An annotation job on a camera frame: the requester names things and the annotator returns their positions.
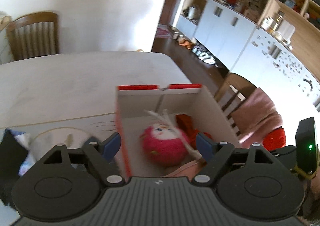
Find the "chair backrest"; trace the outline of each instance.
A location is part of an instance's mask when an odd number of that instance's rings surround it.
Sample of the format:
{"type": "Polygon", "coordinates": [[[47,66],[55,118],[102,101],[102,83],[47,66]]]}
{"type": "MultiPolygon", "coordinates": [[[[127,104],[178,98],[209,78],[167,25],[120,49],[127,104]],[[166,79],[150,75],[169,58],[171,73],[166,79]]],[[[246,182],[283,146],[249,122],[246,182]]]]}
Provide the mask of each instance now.
{"type": "MultiPolygon", "coordinates": [[[[227,119],[231,119],[231,114],[237,110],[256,89],[257,87],[254,86],[251,82],[247,79],[243,78],[242,76],[234,73],[229,73],[222,85],[222,87],[217,91],[214,98],[217,102],[219,102],[226,94],[232,94],[231,98],[228,99],[227,103],[222,106],[222,111],[225,112],[228,107],[232,106],[232,110],[227,115],[227,119]],[[230,85],[236,89],[234,92],[231,89],[230,85]]],[[[234,129],[236,124],[233,122],[231,127],[234,129]]]]}
{"type": "Polygon", "coordinates": [[[59,53],[58,15],[53,12],[18,18],[6,31],[15,61],[59,53]]]}

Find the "white wall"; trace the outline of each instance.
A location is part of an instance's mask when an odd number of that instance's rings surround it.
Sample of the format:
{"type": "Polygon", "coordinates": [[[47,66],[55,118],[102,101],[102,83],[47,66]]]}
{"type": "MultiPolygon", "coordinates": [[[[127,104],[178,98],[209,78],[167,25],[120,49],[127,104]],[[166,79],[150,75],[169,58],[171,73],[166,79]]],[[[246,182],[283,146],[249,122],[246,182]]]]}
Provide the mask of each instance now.
{"type": "Polygon", "coordinates": [[[14,19],[51,10],[60,16],[61,52],[150,51],[164,0],[0,0],[14,19]]]}

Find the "black device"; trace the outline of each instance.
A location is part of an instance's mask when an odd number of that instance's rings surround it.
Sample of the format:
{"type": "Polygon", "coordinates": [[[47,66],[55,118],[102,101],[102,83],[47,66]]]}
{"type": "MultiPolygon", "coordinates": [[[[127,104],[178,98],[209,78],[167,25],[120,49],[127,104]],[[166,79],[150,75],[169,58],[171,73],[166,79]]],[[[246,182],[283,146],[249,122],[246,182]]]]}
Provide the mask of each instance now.
{"type": "MultiPolygon", "coordinates": [[[[297,147],[313,144],[317,151],[314,132],[314,119],[301,121],[297,147]]],[[[297,163],[300,155],[314,163],[310,149],[269,152],[259,144],[236,149],[201,133],[196,143],[207,165],[191,182],[186,177],[125,182],[109,163],[120,148],[118,133],[81,149],[55,146],[13,186],[21,215],[13,225],[302,225],[296,216],[308,193],[291,171],[297,164],[310,169],[297,163]],[[86,171],[71,164],[84,164],[86,171]]]]}

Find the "ribbed gray panel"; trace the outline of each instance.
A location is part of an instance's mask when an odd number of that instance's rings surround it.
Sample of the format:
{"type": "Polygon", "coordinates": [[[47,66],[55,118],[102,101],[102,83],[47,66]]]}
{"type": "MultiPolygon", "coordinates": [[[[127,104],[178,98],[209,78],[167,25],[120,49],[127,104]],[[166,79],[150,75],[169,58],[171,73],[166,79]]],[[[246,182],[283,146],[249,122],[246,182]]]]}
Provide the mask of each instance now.
{"type": "Polygon", "coordinates": [[[223,207],[211,189],[193,186],[187,178],[132,178],[131,182],[122,188],[107,190],[97,206],[80,217],[55,223],[35,222],[22,218],[15,225],[301,226],[302,224],[296,218],[279,222],[255,222],[244,219],[223,207]]]}

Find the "white logo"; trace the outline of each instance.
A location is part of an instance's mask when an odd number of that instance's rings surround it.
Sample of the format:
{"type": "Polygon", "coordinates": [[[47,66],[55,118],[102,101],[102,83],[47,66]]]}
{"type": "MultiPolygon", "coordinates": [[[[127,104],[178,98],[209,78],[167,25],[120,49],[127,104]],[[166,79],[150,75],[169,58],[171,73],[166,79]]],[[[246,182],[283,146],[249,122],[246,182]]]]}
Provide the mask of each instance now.
{"type": "Polygon", "coordinates": [[[162,181],[162,180],[158,180],[158,181],[155,181],[155,183],[156,183],[157,185],[160,185],[160,184],[163,184],[163,181],[162,181]]]}

